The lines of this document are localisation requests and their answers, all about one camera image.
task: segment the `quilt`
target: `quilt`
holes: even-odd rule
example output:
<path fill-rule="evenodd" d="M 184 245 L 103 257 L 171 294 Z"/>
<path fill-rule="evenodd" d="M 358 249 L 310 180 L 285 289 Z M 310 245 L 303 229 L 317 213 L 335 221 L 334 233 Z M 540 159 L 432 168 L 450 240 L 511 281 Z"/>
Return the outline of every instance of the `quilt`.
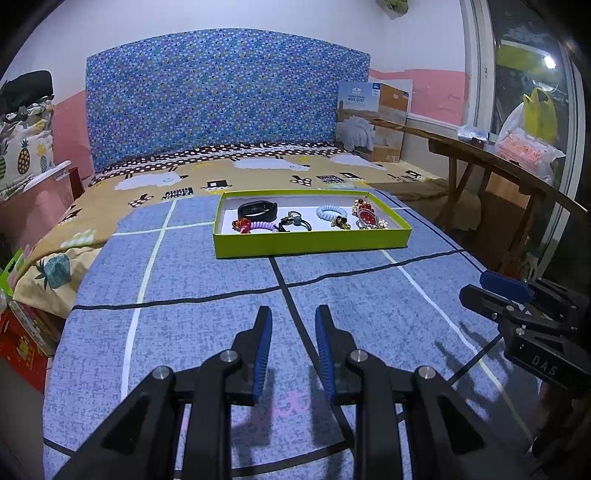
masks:
<path fill-rule="evenodd" d="M 331 408 L 318 378 L 320 304 L 388 365 L 435 367 L 513 452 L 525 453 L 538 381 L 503 357 L 496 324 L 458 299 L 483 267 L 395 196 L 371 191 L 412 226 L 406 248 L 217 260 L 219 191 L 121 219 L 82 281 L 54 360 L 43 407 L 46 478 L 153 368 L 200 365 L 250 328 L 260 305 L 273 315 L 268 373 L 254 408 L 232 407 L 232 476 L 353 478 L 354 408 Z M 404 421 L 400 429 L 411 478 Z"/>
<path fill-rule="evenodd" d="M 447 182 L 406 162 L 370 163 L 329 144 L 242 144 L 137 157 L 97 175 L 34 248 L 15 288 L 23 303 L 66 318 L 100 248 L 126 215 L 175 199 L 228 190 L 354 189 L 373 186 L 425 214 L 442 207 Z M 466 197 L 460 227 L 476 228 L 478 198 Z M 157 224 L 146 228 L 158 227 Z"/>

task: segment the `upholstered headboard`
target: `upholstered headboard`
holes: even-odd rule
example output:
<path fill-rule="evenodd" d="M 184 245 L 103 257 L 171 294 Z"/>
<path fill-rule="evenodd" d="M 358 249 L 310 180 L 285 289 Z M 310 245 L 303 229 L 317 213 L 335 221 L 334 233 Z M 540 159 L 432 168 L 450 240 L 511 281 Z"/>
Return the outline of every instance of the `upholstered headboard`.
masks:
<path fill-rule="evenodd" d="M 368 68 L 360 51 L 234 28 L 103 51 L 86 63 L 95 169 L 208 144 L 330 141 L 338 83 L 365 82 Z"/>

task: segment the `pineapple pattern bag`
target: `pineapple pattern bag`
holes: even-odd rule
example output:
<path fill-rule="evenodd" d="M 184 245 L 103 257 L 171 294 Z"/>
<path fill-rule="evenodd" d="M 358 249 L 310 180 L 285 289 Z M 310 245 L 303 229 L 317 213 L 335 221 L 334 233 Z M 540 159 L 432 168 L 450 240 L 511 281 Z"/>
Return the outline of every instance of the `pineapple pattern bag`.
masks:
<path fill-rule="evenodd" d="M 48 102 L 33 104 L 27 119 L 0 122 L 0 201 L 8 200 L 31 179 L 54 167 L 53 108 Z"/>

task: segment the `black bag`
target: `black bag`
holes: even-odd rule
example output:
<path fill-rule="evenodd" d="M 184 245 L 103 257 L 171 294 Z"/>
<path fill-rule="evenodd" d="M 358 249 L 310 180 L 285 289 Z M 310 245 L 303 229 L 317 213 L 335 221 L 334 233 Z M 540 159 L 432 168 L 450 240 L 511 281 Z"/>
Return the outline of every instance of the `black bag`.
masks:
<path fill-rule="evenodd" d="M 30 72 L 6 82 L 0 88 L 0 116 L 17 113 L 44 97 L 53 98 L 51 73 L 46 70 Z"/>

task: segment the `wall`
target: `wall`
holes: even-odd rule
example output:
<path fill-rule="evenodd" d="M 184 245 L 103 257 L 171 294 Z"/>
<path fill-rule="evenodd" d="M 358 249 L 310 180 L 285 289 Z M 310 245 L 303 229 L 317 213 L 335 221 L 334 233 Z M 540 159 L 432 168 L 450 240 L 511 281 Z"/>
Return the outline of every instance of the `wall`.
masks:
<path fill-rule="evenodd" d="M 82 92 L 90 55 L 142 38 L 206 28 L 303 35 L 369 53 L 374 76 L 413 78 L 416 113 L 459 124 L 462 109 L 450 115 L 449 105 L 441 106 L 450 95 L 464 98 L 462 25 L 459 0 L 409 0 L 409 12 L 394 19 L 376 0 L 65 0 L 25 42 L 2 81 L 32 70 L 51 71 L 58 103 L 56 161 L 71 159 L 86 177 L 92 171 Z M 438 80 L 446 72 L 454 77 L 453 91 Z"/>

